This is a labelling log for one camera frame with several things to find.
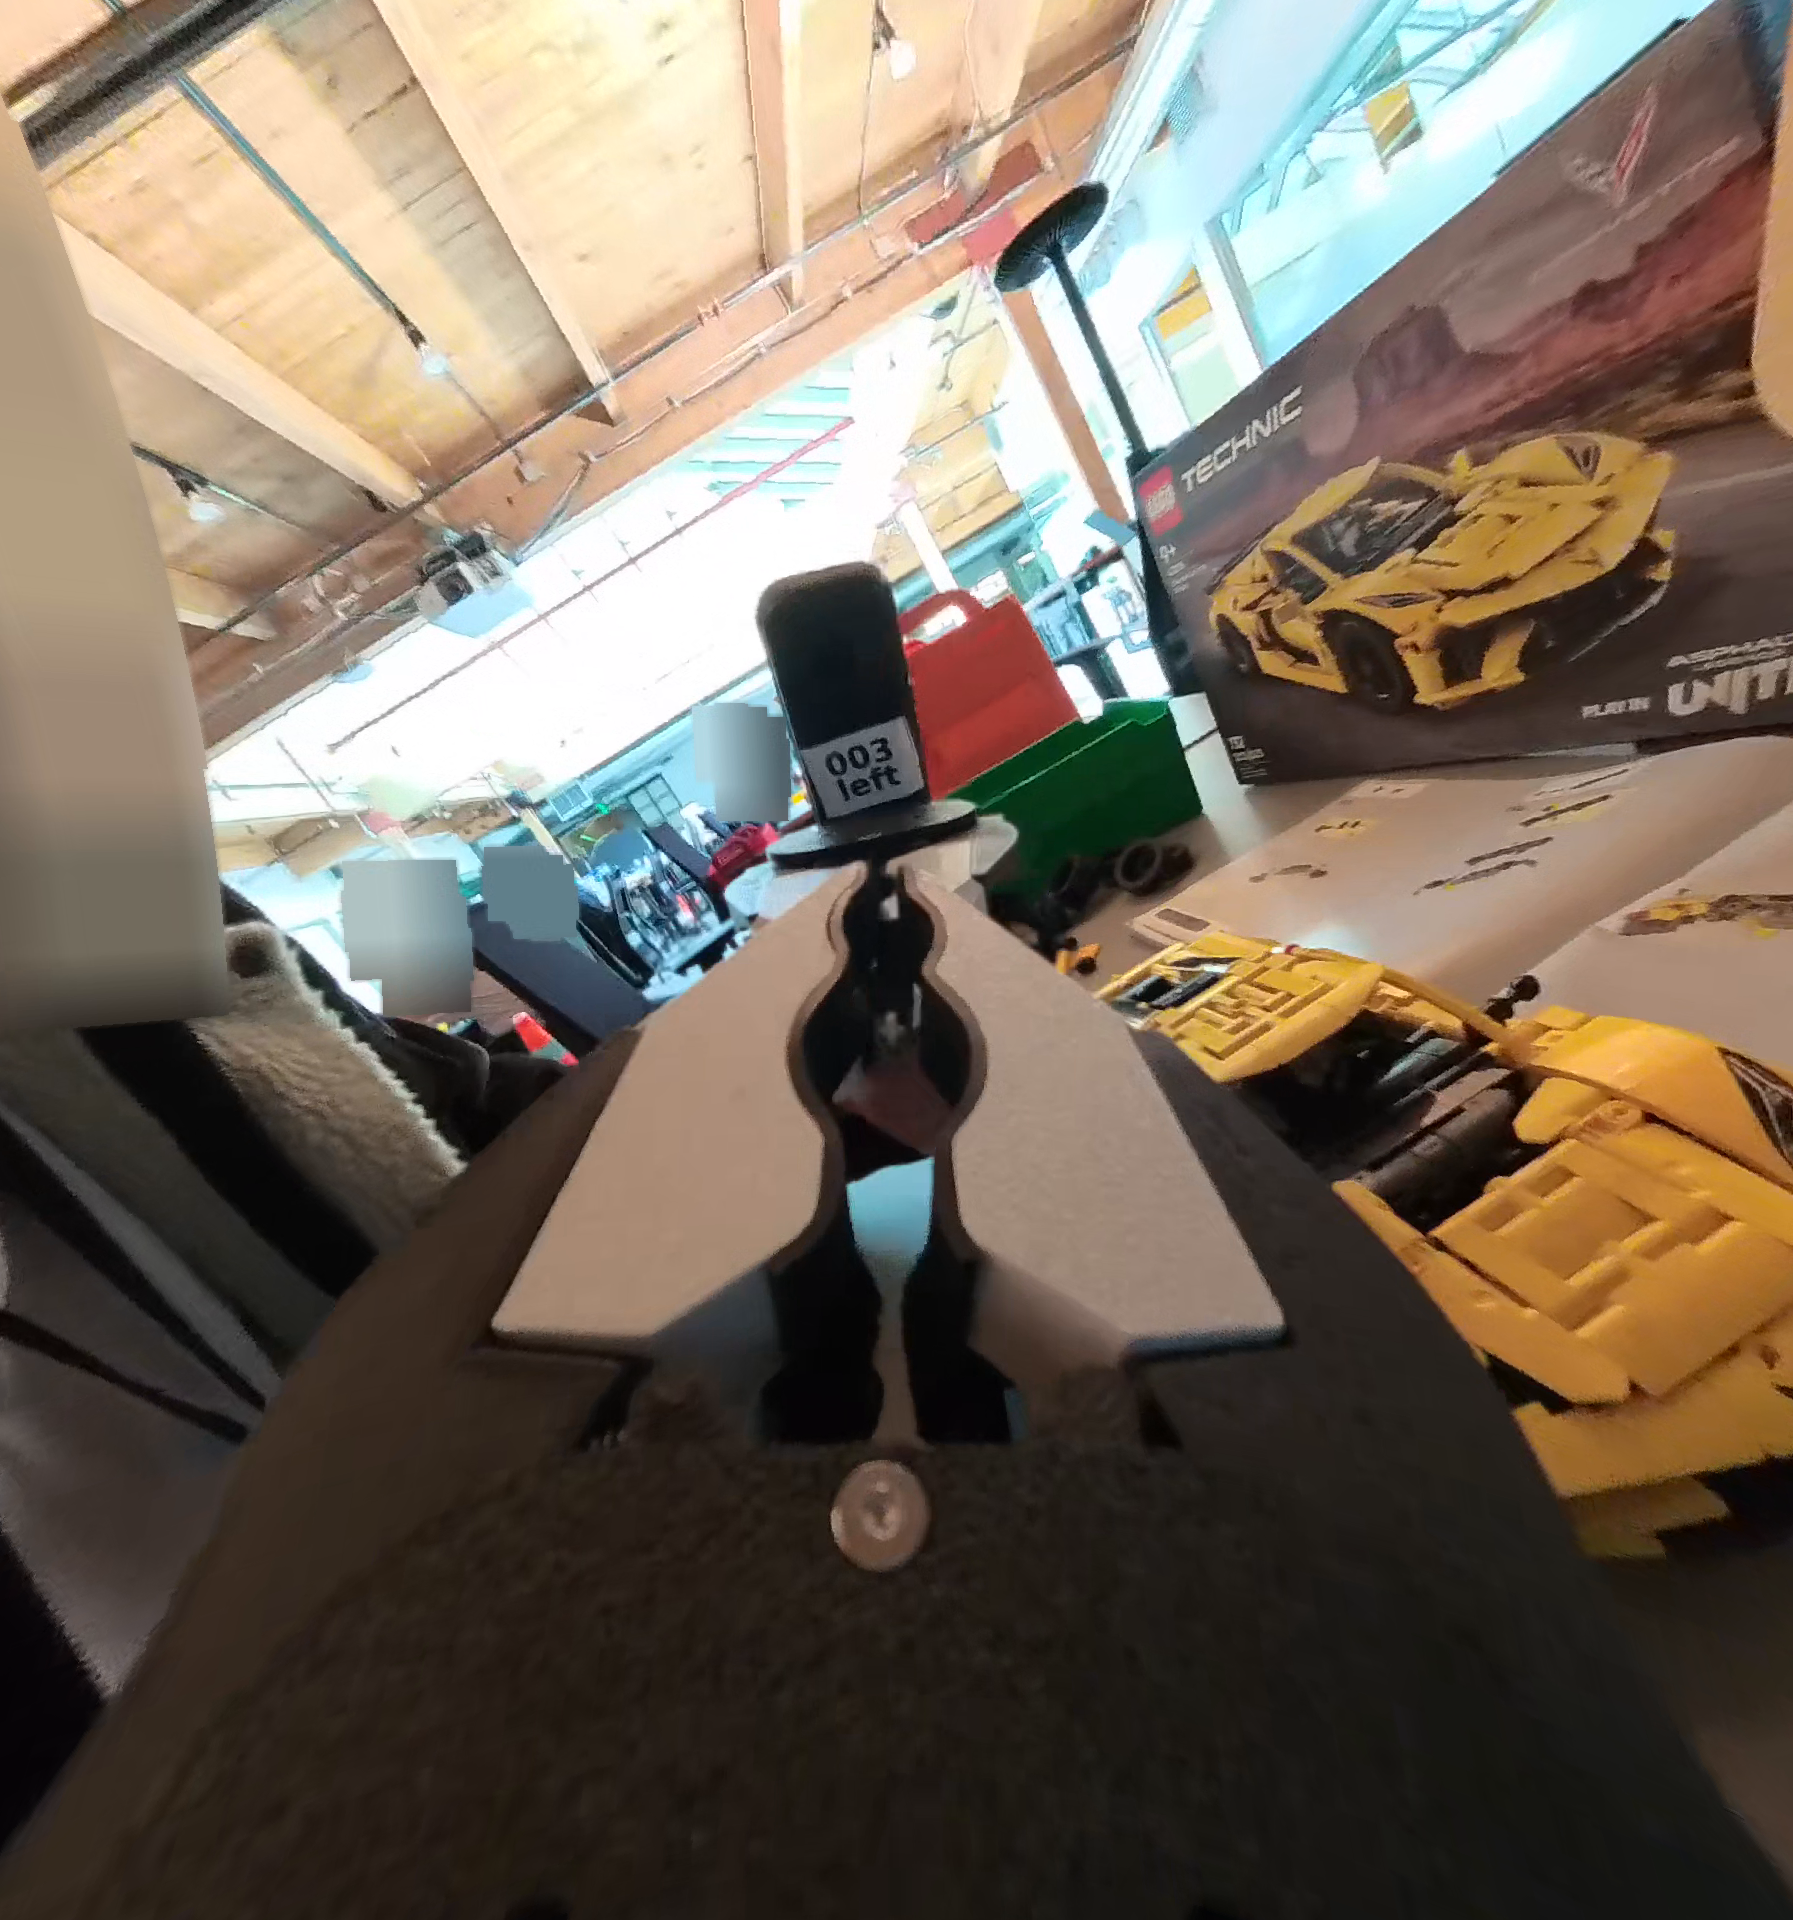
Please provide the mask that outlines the grey desk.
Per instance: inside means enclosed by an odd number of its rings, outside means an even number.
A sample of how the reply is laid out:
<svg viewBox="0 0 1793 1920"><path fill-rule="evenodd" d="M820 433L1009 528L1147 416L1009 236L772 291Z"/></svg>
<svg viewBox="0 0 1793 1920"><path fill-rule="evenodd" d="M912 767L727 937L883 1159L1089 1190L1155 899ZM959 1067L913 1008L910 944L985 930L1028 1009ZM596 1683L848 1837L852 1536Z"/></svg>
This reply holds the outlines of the grey desk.
<svg viewBox="0 0 1793 1920"><path fill-rule="evenodd" d="M1661 748L1582 750L1542 759L1652 757ZM1451 774L1479 772L1487 763ZM1168 891L1126 898L1107 888L1082 940L1101 944L1096 982L1148 957L1129 934L1137 914L1196 877L1260 846L1358 782L1326 778L1291 788L1244 790L1220 767L1214 745L1199 745L1191 771L1199 816L1163 836L1196 853L1195 870ZM1446 772L1389 772L1365 778ZM1779 1867L1793 1881L1793 1498L1772 1527L1689 1533L1665 1558L1621 1560L1608 1568L1618 1609L1647 1667L1695 1737L1700 1755L1747 1813Z"/></svg>

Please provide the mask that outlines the black pole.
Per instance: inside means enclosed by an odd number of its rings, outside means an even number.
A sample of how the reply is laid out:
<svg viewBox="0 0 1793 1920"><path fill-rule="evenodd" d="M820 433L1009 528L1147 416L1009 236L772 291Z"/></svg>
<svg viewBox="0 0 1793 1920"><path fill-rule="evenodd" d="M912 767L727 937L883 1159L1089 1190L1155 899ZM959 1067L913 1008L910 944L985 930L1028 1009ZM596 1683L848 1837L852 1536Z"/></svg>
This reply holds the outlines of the black pole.
<svg viewBox="0 0 1793 1920"><path fill-rule="evenodd" d="M1115 365L1113 365L1113 361L1112 361L1112 358L1109 358L1109 353L1107 353L1107 348L1104 348L1104 343L1102 343L1102 338L1101 338L1101 332L1099 332L1099 327L1096 327L1096 322L1094 322L1094 316L1091 314L1089 304L1085 301L1085 297L1082 297L1082 293L1079 293L1079 288L1078 288L1078 285L1076 285L1076 278L1074 278L1074 275L1070 271L1070 264L1068 264L1064 258L1055 258L1055 261L1053 261L1053 271L1055 271L1058 283L1059 283L1059 287L1061 287L1064 300L1066 300L1068 305L1070 305L1070 312L1072 312L1074 323L1076 323L1076 329L1078 329L1078 332L1079 332L1082 344L1085 344L1085 348L1087 348L1087 353L1089 353L1089 358L1091 358L1091 361L1092 361L1092 365L1094 365L1094 369L1096 369L1096 375L1099 375L1101 386L1102 386L1102 394L1107 397L1107 400L1109 400L1109 404L1112 404L1112 411L1113 411L1113 416L1115 416L1115 419L1119 422L1119 428L1121 428L1121 433L1124 433L1124 442L1126 442L1126 449L1128 449L1128 467L1129 467L1131 471L1142 469L1142 467L1147 467L1147 465L1153 461L1153 449L1148 446L1148 440L1147 440L1147 435L1144 435L1144 430L1142 430L1142 424L1140 424L1140 419L1137 418L1137 414L1135 414L1135 409L1131 409L1131 404L1129 404L1129 400L1128 400L1128 397L1126 397L1126 393L1124 393L1121 375L1119 375L1119 372L1115 369Z"/></svg>

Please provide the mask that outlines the person's left hand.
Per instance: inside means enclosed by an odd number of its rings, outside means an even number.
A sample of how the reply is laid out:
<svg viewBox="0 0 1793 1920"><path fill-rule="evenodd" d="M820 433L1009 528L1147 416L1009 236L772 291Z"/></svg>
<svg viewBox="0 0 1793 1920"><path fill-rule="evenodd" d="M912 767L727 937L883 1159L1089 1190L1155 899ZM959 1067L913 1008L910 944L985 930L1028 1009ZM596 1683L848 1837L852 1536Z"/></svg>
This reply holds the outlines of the person's left hand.
<svg viewBox="0 0 1793 1920"><path fill-rule="evenodd" d="M929 1159L959 1120L966 1061L956 1049L912 1037L865 1054L839 1081L831 1105L897 1157Z"/></svg>

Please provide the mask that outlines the open instruction booklet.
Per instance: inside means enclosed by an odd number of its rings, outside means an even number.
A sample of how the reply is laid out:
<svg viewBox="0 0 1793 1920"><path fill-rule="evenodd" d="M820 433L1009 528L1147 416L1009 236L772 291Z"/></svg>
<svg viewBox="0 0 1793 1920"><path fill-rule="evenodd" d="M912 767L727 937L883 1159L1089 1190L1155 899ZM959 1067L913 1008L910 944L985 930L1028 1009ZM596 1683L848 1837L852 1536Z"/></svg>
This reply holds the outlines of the open instruction booklet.
<svg viewBox="0 0 1793 1920"><path fill-rule="evenodd" d="M1384 961L1471 1004L1689 1029L1793 1067L1793 738L1365 778L1135 916Z"/></svg>

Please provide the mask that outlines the green plastic bin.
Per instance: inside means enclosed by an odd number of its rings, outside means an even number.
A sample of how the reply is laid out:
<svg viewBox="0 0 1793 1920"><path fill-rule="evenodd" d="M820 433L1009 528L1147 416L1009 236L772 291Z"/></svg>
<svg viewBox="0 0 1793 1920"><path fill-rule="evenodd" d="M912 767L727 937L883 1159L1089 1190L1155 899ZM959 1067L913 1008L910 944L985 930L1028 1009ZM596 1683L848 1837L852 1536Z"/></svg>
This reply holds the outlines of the green plastic bin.
<svg viewBox="0 0 1793 1920"><path fill-rule="evenodd" d="M1112 700L951 793L1015 828L1014 882L1032 894L1070 858L1107 856L1200 814L1165 698Z"/></svg>

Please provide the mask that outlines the toy car set box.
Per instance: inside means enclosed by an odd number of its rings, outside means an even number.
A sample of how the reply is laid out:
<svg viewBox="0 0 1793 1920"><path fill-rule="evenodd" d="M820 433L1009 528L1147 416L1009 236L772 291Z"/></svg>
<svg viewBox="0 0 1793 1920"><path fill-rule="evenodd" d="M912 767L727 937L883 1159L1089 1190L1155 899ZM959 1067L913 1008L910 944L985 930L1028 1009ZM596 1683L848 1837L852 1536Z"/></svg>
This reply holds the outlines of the toy car set box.
<svg viewBox="0 0 1793 1920"><path fill-rule="evenodd" d="M1384 183L1240 232L1264 367L1140 510L1252 784L1793 727L1747 4L1533 4Z"/></svg>

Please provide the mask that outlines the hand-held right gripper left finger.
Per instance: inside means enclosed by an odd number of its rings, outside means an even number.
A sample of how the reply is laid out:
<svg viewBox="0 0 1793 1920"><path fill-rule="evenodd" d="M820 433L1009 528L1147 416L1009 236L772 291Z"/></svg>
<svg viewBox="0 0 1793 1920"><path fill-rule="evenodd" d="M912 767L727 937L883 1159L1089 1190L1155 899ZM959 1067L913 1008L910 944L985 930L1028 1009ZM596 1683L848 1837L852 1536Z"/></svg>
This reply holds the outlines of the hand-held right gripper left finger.
<svg viewBox="0 0 1793 1920"><path fill-rule="evenodd" d="M877 1402L877 1285L804 1055L864 879L825 877L643 1021L495 1309L501 1357L643 1362L730 1405Z"/></svg>

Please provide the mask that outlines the black ribbed disc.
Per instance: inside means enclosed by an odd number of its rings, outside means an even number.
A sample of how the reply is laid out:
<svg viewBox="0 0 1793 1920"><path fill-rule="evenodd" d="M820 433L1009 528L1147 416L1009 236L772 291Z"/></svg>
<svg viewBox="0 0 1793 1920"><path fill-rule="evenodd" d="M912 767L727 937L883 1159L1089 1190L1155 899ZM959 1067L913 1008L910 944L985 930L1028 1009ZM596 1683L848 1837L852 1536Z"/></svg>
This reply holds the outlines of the black ribbed disc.
<svg viewBox="0 0 1793 1920"><path fill-rule="evenodd" d="M992 261L992 285L1002 293L1022 293L1053 271L1064 287L1074 288L1070 255L1099 227L1107 205L1104 184L1070 187L1007 241Z"/></svg>

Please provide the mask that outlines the person's fleece-lined jacket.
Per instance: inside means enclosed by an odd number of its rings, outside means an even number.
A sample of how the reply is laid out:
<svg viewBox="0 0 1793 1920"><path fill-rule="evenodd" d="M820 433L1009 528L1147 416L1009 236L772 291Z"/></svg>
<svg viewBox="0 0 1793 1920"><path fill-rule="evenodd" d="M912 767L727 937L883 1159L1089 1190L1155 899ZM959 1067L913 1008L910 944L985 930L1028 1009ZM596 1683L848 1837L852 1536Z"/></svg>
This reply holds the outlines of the person's fleece-lined jacket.
<svg viewBox="0 0 1793 1920"><path fill-rule="evenodd" d="M221 1011L0 1039L0 1855L335 1302L573 1073L380 1014L219 898Z"/></svg>

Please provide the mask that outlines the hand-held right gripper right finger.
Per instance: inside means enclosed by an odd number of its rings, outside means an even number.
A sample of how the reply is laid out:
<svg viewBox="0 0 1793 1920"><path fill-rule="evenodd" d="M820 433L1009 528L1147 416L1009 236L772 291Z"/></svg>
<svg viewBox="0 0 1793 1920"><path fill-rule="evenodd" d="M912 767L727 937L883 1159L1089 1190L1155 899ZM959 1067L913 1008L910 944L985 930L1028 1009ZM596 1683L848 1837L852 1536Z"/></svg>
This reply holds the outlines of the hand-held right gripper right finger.
<svg viewBox="0 0 1793 1920"><path fill-rule="evenodd" d="M915 869L922 1042L966 1061L897 1309L912 1413L969 1360L1023 1398L1078 1374L1267 1348L1285 1314L1135 1031Z"/></svg>

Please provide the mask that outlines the yellow toy brick car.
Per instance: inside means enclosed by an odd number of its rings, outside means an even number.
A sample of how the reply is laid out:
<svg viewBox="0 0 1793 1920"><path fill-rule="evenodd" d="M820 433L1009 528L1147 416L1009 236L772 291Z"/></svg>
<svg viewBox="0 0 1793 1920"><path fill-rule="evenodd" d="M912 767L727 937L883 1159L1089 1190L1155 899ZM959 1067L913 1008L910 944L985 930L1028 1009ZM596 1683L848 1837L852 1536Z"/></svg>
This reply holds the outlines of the yellow toy brick car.
<svg viewBox="0 0 1793 1920"><path fill-rule="evenodd" d="M1498 1383L1578 1546L1657 1560L1793 1498L1793 1073L1693 1031L1481 1006L1229 930L1096 997L1235 1093Z"/></svg>

